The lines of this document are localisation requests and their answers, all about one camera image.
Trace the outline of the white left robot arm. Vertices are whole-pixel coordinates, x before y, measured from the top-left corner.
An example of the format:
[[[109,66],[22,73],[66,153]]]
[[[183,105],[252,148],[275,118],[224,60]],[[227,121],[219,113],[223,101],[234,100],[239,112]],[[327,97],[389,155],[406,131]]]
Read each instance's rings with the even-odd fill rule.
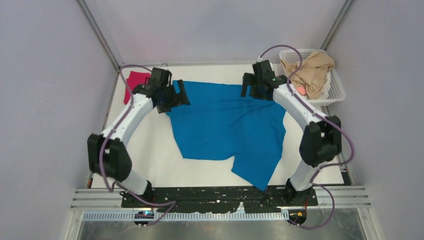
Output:
[[[106,187],[113,187],[108,180],[134,193],[134,200],[141,207],[153,202],[151,183],[133,170],[133,163],[127,145],[142,120],[154,109],[158,113],[168,113],[172,108],[190,105],[184,81],[172,80],[172,73],[154,67],[145,84],[131,88],[129,101],[118,117],[100,134],[91,134],[87,139],[88,166],[92,173],[103,177]]]

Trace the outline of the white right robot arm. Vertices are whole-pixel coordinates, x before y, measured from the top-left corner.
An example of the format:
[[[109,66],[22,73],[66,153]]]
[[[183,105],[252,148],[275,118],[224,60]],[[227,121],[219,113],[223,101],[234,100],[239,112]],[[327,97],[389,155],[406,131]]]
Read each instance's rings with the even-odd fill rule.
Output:
[[[253,72],[242,77],[241,96],[274,101],[282,106],[303,131],[299,154],[301,161],[286,181],[284,197],[299,205],[312,193],[319,171],[342,151],[341,121],[313,107],[284,75],[277,76],[269,60],[252,65]]]

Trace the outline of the blue t shirt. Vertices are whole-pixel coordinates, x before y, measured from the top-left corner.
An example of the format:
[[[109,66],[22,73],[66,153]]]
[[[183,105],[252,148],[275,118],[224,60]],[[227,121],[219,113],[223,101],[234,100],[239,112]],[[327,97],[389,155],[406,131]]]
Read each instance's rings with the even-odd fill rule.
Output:
[[[274,101],[241,97],[241,86],[187,81],[189,105],[168,113],[185,159],[223,161],[264,191],[283,154],[286,110]]]

